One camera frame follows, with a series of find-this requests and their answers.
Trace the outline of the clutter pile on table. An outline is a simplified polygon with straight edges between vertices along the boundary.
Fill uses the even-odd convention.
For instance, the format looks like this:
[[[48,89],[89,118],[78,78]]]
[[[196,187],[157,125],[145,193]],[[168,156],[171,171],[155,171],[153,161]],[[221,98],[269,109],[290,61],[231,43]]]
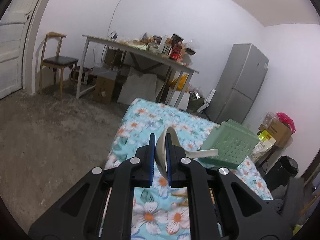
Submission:
[[[140,39],[118,40],[117,32],[113,31],[107,38],[111,41],[148,51],[176,62],[182,62],[185,55],[194,56],[196,54],[196,51],[188,43],[184,43],[183,38],[176,34],[173,34],[171,37],[167,37],[167,35],[161,37],[157,35],[150,36],[145,33]]]

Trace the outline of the floral light-blue tablecloth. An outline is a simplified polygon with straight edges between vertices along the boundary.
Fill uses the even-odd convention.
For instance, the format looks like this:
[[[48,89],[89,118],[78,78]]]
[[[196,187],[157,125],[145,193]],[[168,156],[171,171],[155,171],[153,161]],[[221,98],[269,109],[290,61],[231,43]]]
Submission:
[[[149,143],[150,134],[159,137],[164,129],[175,129],[182,147],[200,149],[218,125],[174,107],[136,98],[127,109],[113,141],[106,169],[132,158],[137,148]],[[131,239],[190,239],[189,210],[183,206],[185,188],[172,189],[154,169],[150,188],[135,188]]]

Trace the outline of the black round bin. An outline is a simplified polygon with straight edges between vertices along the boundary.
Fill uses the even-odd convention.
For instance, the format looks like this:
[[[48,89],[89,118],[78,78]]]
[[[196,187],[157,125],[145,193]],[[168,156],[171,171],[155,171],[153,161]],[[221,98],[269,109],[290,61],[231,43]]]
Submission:
[[[291,177],[298,174],[298,163],[289,156],[281,156],[273,167],[264,176],[264,180],[270,191],[279,186],[286,186]]]

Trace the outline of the grey refrigerator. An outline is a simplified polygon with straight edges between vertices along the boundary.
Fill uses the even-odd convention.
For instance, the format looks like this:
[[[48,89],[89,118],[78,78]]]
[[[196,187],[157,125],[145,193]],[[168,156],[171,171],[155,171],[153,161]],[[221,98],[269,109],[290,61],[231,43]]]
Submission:
[[[265,80],[269,59],[253,44],[235,44],[205,113],[220,124],[243,123]]]

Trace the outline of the cream ceramic soup spoon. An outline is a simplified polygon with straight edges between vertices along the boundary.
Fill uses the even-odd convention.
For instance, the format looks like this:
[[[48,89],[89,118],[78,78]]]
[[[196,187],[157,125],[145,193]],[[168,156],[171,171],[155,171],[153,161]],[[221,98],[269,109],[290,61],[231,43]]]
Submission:
[[[165,148],[165,137],[169,133],[171,135],[171,142],[174,146],[178,146],[185,151],[186,157],[190,159],[199,159],[199,158],[208,158],[208,157],[216,157],[218,156],[218,149],[209,149],[209,150],[200,150],[200,151],[188,151],[182,147],[179,142],[177,133],[175,129],[171,126],[166,127],[161,133],[160,137],[156,142],[156,153],[155,153],[155,161],[157,164],[157,168],[162,177],[168,180],[168,168],[167,168],[167,155]]]

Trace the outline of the white door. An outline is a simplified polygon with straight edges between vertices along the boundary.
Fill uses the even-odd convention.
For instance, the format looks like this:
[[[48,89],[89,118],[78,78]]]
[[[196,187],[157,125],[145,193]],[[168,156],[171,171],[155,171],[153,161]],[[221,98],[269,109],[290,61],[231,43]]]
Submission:
[[[38,1],[12,0],[1,18],[1,98],[22,88],[24,44]]]

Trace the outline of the yellow plastic bag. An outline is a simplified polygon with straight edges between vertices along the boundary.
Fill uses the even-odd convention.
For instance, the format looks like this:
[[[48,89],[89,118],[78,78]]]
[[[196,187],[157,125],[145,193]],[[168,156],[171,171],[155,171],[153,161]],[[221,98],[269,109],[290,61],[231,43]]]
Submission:
[[[188,75],[184,74],[182,75],[182,77],[180,78],[179,82],[178,82],[178,78],[175,78],[171,81],[170,83],[170,88],[174,89],[174,87],[176,86],[176,84],[178,83],[176,90],[181,91],[183,89],[183,86],[185,85],[185,82],[187,80]]]

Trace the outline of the cardboard box by wall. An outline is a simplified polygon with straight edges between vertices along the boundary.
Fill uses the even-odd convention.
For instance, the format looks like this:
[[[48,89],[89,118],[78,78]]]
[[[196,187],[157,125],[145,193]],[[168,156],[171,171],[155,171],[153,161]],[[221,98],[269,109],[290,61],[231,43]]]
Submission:
[[[278,148],[284,148],[291,138],[291,130],[281,121],[272,121],[268,127],[263,124],[259,126],[259,131],[266,130],[275,140]]]

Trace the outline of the brown cardboard box under table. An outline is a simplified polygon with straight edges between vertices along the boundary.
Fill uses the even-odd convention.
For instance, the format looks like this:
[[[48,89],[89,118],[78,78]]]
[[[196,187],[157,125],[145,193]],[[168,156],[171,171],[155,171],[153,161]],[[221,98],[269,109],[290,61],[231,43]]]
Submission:
[[[111,75],[108,77],[97,76],[93,95],[94,101],[104,104],[111,102],[116,77],[117,75]]]

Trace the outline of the green perforated utensil basket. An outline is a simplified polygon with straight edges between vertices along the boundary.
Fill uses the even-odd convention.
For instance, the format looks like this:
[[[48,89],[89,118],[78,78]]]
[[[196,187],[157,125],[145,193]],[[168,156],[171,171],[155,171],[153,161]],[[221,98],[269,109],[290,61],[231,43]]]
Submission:
[[[231,119],[223,121],[218,128],[212,129],[201,146],[202,150],[218,150],[218,155],[201,158],[200,161],[236,170],[259,141],[257,135],[242,124]]]

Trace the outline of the white long table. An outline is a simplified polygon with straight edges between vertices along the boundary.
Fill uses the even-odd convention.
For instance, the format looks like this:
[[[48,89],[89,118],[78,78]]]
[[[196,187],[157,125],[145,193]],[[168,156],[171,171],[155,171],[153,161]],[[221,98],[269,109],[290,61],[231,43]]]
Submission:
[[[171,60],[167,57],[164,57],[164,56],[160,56],[160,55],[156,55],[154,53],[151,53],[147,50],[142,50],[142,49],[138,49],[138,48],[135,48],[131,45],[128,45],[127,43],[123,43],[123,42],[118,42],[118,41],[115,41],[115,40],[112,40],[110,38],[100,38],[100,37],[95,37],[95,36],[90,36],[90,35],[83,35],[83,37],[86,38],[86,41],[85,41],[85,45],[84,45],[84,50],[83,50],[83,53],[82,53],[82,58],[81,58],[81,61],[80,61],[80,69],[79,69],[79,75],[78,75],[78,81],[77,81],[77,87],[76,87],[76,99],[79,99],[81,96],[83,96],[84,94],[88,93],[90,90],[92,90],[94,88],[94,86],[92,87],[89,87],[85,90],[81,90],[81,78],[82,78],[82,72],[83,72],[83,68],[84,68],[84,64],[85,64],[85,59],[86,59],[86,55],[87,55],[87,51],[88,51],[88,46],[91,42],[94,42],[96,44],[104,44],[104,45],[107,45],[107,46],[111,46],[111,47],[116,47],[120,50],[123,50],[123,51],[126,51],[128,53],[130,53],[134,63],[135,63],[135,66],[137,68],[139,68],[139,64],[135,58],[135,55],[139,55],[139,56],[142,56],[142,57],[145,57],[147,59],[150,59],[150,60],[153,60],[153,61],[156,61],[157,64],[153,65],[152,67],[150,67],[150,70],[152,70],[152,68],[156,68],[156,67],[160,67],[161,65],[164,65],[164,66],[168,66],[169,69],[168,69],[168,77],[166,78],[166,82],[168,81],[168,78],[170,77],[170,72],[172,70],[176,71],[176,72],[179,72],[179,76],[178,76],[178,81],[172,91],[172,93],[170,94],[169,96],[169,100],[166,100],[165,101],[165,104],[168,104],[172,97],[173,97],[173,94],[174,92],[176,91],[176,87],[182,77],[182,75],[184,73],[187,73],[188,76],[187,76],[187,79],[185,81],[185,84],[182,88],[182,90],[180,91],[180,94],[174,104],[174,107],[175,108],[178,108],[179,104],[180,104],[180,101],[182,100],[183,98],[183,95],[186,91],[186,89],[188,88],[188,85],[189,85],[189,82],[193,76],[194,73],[196,74],[199,74],[199,71],[198,70],[195,70],[193,68],[190,68],[188,67],[185,63],[179,63],[177,61],[174,61],[174,60]]]

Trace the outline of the pink plastic bag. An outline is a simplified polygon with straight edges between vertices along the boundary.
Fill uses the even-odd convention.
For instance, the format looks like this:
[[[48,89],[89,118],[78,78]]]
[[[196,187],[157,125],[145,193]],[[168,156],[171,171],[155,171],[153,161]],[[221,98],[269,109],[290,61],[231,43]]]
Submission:
[[[296,132],[295,123],[287,114],[277,112],[276,115],[278,119],[290,129],[292,134]]]

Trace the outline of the yellow green snack bag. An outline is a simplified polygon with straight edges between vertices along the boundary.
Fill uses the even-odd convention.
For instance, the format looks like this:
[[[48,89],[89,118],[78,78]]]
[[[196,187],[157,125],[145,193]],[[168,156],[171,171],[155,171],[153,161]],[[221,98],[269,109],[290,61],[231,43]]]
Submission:
[[[276,143],[274,137],[272,137],[267,130],[263,130],[258,135],[258,139],[260,141],[257,143],[255,148],[253,148],[253,151],[249,156],[253,163],[259,161]]]

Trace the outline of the white sack under table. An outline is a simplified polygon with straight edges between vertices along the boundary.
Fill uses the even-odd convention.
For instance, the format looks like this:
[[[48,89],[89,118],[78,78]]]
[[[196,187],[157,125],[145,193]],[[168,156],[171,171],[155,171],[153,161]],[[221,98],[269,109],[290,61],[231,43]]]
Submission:
[[[117,103],[130,105],[136,98],[155,102],[163,85],[164,82],[156,74],[142,74],[131,67]]]

